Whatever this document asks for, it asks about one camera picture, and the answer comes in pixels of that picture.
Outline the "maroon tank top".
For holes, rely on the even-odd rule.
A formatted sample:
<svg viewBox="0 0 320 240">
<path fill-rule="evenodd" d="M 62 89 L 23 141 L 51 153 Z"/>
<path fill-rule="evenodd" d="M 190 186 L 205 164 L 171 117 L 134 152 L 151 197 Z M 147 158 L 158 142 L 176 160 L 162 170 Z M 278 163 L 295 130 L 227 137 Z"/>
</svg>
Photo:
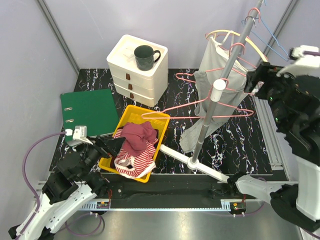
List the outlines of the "maroon tank top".
<svg viewBox="0 0 320 240">
<path fill-rule="evenodd" d="M 127 122 L 116 130 L 115 138 L 125 138 L 122 149 L 131 155 L 137 156 L 147 149 L 147 143 L 157 140 L 158 132 L 149 121 L 136 124 Z"/>
</svg>

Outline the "light blue wire hanger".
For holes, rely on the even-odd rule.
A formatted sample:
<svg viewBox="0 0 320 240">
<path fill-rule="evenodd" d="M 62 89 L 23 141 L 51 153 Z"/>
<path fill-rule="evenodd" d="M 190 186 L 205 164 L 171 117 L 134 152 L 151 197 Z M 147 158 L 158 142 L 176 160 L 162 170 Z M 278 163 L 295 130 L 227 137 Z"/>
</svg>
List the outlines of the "light blue wire hanger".
<svg viewBox="0 0 320 240">
<path fill-rule="evenodd" d="M 289 17 L 289 0 L 262 0 L 260 13 L 256 16 L 256 25 L 252 27 L 249 38 L 268 58 L 287 62 L 288 47 L 280 40 L 280 34 Z"/>
</svg>

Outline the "red white striped tank top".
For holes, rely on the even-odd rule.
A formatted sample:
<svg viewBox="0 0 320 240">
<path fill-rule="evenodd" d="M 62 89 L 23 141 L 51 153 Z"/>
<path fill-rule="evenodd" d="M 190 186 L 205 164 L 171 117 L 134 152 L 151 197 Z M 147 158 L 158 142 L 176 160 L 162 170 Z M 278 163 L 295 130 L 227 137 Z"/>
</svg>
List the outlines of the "red white striped tank top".
<svg viewBox="0 0 320 240">
<path fill-rule="evenodd" d="M 158 143 L 156 138 L 153 143 L 146 142 L 146 149 L 138 156 L 133 156 L 126 150 L 121 149 L 114 159 L 115 169 L 120 175 L 128 179 L 139 179 L 150 173 L 155 167 L 154 155 L 155 145 Z"/>
</svg>

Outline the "pink hanger top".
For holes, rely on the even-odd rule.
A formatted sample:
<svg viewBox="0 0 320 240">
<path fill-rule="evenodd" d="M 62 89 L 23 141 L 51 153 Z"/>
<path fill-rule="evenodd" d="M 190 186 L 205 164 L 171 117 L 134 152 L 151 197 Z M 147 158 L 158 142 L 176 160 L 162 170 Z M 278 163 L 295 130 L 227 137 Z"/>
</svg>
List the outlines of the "pink hanger top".
<svg viewBox="0 0 320 240">
<path fill-rule="evenodd" d="M 228 52 L 228 57 L 230 58 L 230 55 L 232 53 L 232 49 L 234 46 L 241 46 L 242 47 L 242 52 L 245 51 L 245 45 L 243 43 L 239 43 L 239 42 L 236 42 L 234 44 L 232 44 L 229 48 L 229 52 Z M 213 69 L 208 69 L 208 70 L 204 70 L 204 72 L 207 74 L 207 73 L 211 73 L 211 72 L 215 72 L 215 71 L 220 71 L 220 70 L 224 70 L 224 67 L 220 67 L 220 68 L 213 68 Z M 236 68 L 232 67 L 231 68 L 231 72 L 235 72 L 243 77 L 246 77 L 245 73 L 244 72 L 241 72 L 241 71 L 238 71 Z M 194 76 L 195 74 L 190 74 L 190 73 L 176 73 L 175 74 L 175 77 L 179 80 L 183 80 L 183 81 L 187 81 L 187 82 L 190 82 L 190 83 L 195 83 L 196 81 L 195 80 L 190 80 L 190 79 L 186 79 L 186 78 L 183 78 L 181 76 Z M 224 80 L 226 82 L 226 90 L 229 90 L 229 91 L 233 91 L 235 92 L 236 90 L 235 89 L 231 89 L 228 87 L 229 85 L 229 80 L 227 78 L 221 78 L 222 80 Z"/>
</svg>

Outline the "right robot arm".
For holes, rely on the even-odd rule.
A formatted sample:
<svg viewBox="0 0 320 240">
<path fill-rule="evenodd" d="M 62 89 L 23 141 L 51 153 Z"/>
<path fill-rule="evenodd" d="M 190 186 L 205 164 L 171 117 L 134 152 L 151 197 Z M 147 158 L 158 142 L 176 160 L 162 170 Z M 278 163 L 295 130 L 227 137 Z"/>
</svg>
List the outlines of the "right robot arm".
<svg viewBox="0 0 320 240">
<path fill-rule="evenodd" d="M 271 205 L 282 219 L 315 232 L 320 228 L 320 79 L 306 73 L 281 74 L 283 67 L 262 62 L 246 74 L 244 91 L 255 94 L 271 108 L 277 132 L 297 157 L 298 182 L 272 184 L 238 172 L 228 178 L 232 198 L 250 195 Z"/>
</svg>

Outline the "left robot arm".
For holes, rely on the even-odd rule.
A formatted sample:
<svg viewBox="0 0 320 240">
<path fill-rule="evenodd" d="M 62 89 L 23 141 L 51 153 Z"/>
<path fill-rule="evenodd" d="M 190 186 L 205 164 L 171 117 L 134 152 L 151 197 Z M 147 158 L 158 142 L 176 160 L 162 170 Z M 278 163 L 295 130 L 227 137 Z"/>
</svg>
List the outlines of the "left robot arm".
<svg viewBox="0 0 320 240">
<path fill-rule="evenodd" d="M 60 160 L 36 195 L 36 205 L 26 220 L 11 227 L 13 240 L 52 240 L 62 225 L 85 203 L 111 196 L 109 182 L 92 168 L 103 157 L 116 157 L 124 137 L 90 137 Z"/>
</svg>

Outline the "cream plastic hanger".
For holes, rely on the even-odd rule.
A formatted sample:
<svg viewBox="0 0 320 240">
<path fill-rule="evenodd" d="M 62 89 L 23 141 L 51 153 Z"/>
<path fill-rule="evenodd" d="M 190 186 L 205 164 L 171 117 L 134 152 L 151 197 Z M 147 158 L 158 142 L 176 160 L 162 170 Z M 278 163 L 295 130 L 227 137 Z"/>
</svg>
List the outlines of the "cream plastic hanger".
<svg viewBox="0 0 320 240">
<path fill-rule="evenodd" d="M 223 42 L 222 44 L 224 44 L 224 42 L 226 41 L 229 35 L 240 37 L 240 34 L 238 32 L 235 32 L 233 30 L 227 30 L 227 29 L 214 30 L 206 33 L 204 36 L 206 39 L 208 39 L 209 36 L 214 36 L 214 39 L 215 39 L 216 37 L 218 37 L 219 34 L 222 34 L 223 36 L 225 36 L 222 41 Z M 245 38 L 245 41 L 251 45 L 251 47 L 257 52 L 257 54 L 260 56 L 263 62 L 268 61 L 268 58 L 263 54 L 263 52 L 256 46 L 256 44 L 248 36 Z"/>
</svg>

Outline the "yellow plastic tray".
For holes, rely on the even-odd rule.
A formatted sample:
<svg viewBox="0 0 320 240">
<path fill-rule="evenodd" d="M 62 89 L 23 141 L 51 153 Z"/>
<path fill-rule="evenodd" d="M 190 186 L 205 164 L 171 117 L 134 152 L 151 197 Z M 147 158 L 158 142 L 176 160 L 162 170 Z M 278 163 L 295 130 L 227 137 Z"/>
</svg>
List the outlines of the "yellow plastic tray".
<svg viewBox="0 0 320 240">
<path fill-rule="evenodd" d="M 153 111 L 147 108 L 142 108 L 134 105 L 128 105 L 120 118 L 117 125 L 117 129 L 125 126 L 126 123 L 142 124 L 144 122 L 150 122 L 151 126 L 157 130 L 157 142 L 155 143 L 155 152 L 152 157 L 152 168 L 156 166 L 156 158 L 160 150 L 161 143 L 164 139 L 165 132 L 167 130 L 170 121 L 170 116 L 161 111 Z M 122 175 L 126 178 L 133 179 L 141 183 L 147 183 L 149 181 L 152 168 L 147 168 L 146 171 L 142 172 L 140 175 L 131 176 L 128 172 L 118 171 L 115 164 L 112 164 L 113 158 L 101 158 L 98 166 L 102 170 L 109 171 L 118 175 Z"/>
</svg>

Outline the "grey clothes rack pole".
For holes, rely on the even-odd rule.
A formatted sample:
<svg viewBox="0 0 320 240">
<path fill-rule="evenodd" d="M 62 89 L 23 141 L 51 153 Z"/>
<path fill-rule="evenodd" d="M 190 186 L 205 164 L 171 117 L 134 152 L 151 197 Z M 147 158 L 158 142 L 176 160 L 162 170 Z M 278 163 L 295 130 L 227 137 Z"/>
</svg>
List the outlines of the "grey clothes rack pole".
<svg viewBox="0 0 320 240">
<path fill-rule="evenodd" d="M 244 29 L 238 39 L 237 43 L 244 44 L 245 46 L 245 39 L 246 37 L 250 34 L 253 25 L 255 24 L 255 18 L 257 15 L 260 14 L 260 7 L 263 4 L 263 0 L 259 0 L 256 4 L 255 7 L 249 10 L 247 17 L 246 17 L 246 23 L 244 24 Z M 236 45 L 232 48 L 231 50 L 231 55 L 224 67 L 224 70 L 222 71 L 220 75 L 220 79 L 217 79 L 213 82 L 212 86 L 212 91 L 209 95 L 210 97 L 210 103 L 209 103 L 209 108 L 207 111 L 207 114 L 204 118 L 204 122 L 197 140 L 197 144 L 195 146 L 195 150 L 192 156 L 192 162 L 195 163 L 196 160 L 198 159 L 198 156 L 200 154 L 200 150 L 202 148 L 203 142 L 205 140 L 206 133 L 208 132 L 208 128 L 210 125 L 211 120 L 213 119 L 213 114 L 216 109 L 217 103 L 220 101 L 220 98 L 222 96 L 223 90 L 226 88 L 226 82 L 222 80 L 221 78 L 228 78 L 231 72 L 231 68 L 233 68 L 235 61 L 237 60 L 238 57 L 240 57 L 241 51 L 243 48 L 240 45 Z"/>
</svg>

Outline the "white drawer unit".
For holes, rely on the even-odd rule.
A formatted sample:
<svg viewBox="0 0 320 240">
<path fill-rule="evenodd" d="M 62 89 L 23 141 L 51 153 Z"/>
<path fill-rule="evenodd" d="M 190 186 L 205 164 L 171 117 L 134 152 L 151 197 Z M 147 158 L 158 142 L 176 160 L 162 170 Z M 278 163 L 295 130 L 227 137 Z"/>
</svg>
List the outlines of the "white drawer unit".
<svg viewBox="0 0 320 240">
<path fill-rule="evenodd" d="M 152 69 L 138 69 L 134 50 L 142 45 L 155 52 Z M 123 35 L 106 58 L 116 92 L 154 107 L 168 87 L 168 48 L 129 34 Z"/>
</svg>

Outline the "dark green mug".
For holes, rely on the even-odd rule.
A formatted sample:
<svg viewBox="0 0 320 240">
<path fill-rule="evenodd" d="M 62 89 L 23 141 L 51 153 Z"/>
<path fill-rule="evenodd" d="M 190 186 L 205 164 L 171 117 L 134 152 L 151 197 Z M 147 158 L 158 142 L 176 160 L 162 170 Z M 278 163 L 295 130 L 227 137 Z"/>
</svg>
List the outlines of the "dark green mug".
<svg viewBox="0 0 320 240">
<path fill-rule="evenodd" d="M 153 50 L 149 45 L 140 45 L 134 50 L 136 65 L 141 71 L 149 71 L 161 58 L 159 50 Z"/>
</svg>

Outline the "white rack base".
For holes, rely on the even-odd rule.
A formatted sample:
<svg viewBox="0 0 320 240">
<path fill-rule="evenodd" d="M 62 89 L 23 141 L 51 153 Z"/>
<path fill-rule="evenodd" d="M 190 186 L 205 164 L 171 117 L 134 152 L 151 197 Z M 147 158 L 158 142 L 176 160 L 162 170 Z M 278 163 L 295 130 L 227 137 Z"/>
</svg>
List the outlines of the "white rack base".
<svg viewBox="0 0 320 240">
<path fill-rule="evenodd" d="M 227 183 L 228 182 L 228 176 L 220 173 L 216 170 L 214 170 L 213 168 L 210 168 L 202 163 L 199 162 L 199 160 L 197 159 L 195 163 L 192 162 L 192 157 L 188 157 L 180 152 L 177 152 L 167 146 L 165 146 L 164 144 L 162 144 L 160 146 L 160 151 L 172 158 L 174 158 L 175 160 L 178 160 L 184 164 L 187 165 L 187 167 L 191 170 L 197 170 L 200 171 L 216 180 L 218 180 L 219 182 L 222 183 Z"/>
</svg>

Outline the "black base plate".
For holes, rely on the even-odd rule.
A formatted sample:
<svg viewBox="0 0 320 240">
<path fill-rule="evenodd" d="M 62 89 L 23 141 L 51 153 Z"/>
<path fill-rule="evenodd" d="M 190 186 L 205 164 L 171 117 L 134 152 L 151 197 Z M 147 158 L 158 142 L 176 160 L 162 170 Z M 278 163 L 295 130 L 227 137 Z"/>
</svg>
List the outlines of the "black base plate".
<svg viewBox="0 0 320 240">
<path fill-rule="evenodd" d="M 104 173 L 110 183 L 112 210 L 213 209 L 220 200 L 241 201 L 228 185 L 204 174 L 151 174 L 146 183 Z"/>
</svg>

